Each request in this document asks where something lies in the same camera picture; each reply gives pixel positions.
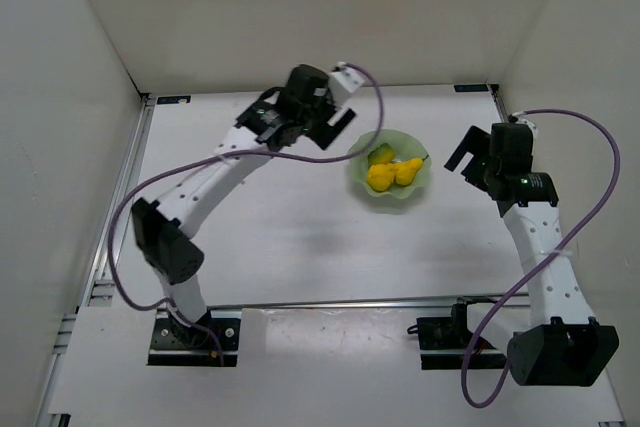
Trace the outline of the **green yellow fake mango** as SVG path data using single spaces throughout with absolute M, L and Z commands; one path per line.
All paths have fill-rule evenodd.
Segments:
M 378 164 L 388 164 L 391 163 L 396 157 L 396 152 L 394 149 L 388 144 L 383 143 L 373 149 L 367 156 L 368 164 L 378 165 Z

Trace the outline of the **yellow fake lemon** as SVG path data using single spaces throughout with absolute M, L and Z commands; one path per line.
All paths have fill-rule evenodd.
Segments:
M 392 163 L 373 164 L 367 172 L 367 184 L 375 192 L 385 192 L 394 184 L 395 172 Z

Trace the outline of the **yellow fake pear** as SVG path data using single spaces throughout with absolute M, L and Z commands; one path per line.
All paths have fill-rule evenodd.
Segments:
M 394 161 L 391 164 L 394 171 L 394 184 L 400 187 L 411 185 L 426 159 L 427 157 L 414 157 L 406 161 Z

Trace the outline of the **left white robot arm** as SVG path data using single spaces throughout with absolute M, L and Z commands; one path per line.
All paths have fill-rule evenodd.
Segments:
M 284 86 L 267 89 L 236 118 L 214 152 L 214 164 L 195 169 L 152 202 L 135 201 L 136 245 L 173 301 L 170 331 L 185 347 L 214 345 L 211 315 L 197 279 L 204 254 L 192 241 L 205 219 L 271 153 L 301 136 L 327 149 L 354 119 L 353 110 L 341 108 L 363 83 L 345 64 L 330 73 L 306 64 L 295 67 Z

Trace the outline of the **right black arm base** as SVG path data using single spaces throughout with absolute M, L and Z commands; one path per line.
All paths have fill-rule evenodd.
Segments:
M 461 297 L 452 305 L 448 316 L 418 317 L 406 329 L 418 340 L 423 371 L 459 371 L 472 332 L 467 328 L 467 308 L 472 304 L 494 304 L 489 297 Z M 470 370 L 499 370 L 506 357 L 484 338 L 472 351 Z

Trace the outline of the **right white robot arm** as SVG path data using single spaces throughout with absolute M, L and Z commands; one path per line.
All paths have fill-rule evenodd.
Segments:
M 506 358 L 521 386 L 589 387 L 619 347 L 614 327 L 599 323 L 587 304 L 559 220 L 558 194 L 551 177 L 535 172 L 534 134 L 518 123 L 495 123 L 489 132 L 472 126 L 445 167 L 453 171 L 464 156 L 464 179 L 497 204 L 518 253 L 529 295 L 526 314 L 506 301 L 475 303 L 457 315 L 471 332 Z

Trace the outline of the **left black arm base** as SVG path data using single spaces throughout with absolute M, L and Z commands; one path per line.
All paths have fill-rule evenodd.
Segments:
M 147 365 L 156 367 L 226 367 L 237 366 L 240 344 L 241 313 L 209 310 L 204 323 L 217 337 L 185 326 L 164 310 L 155 317 L 150 336 Z

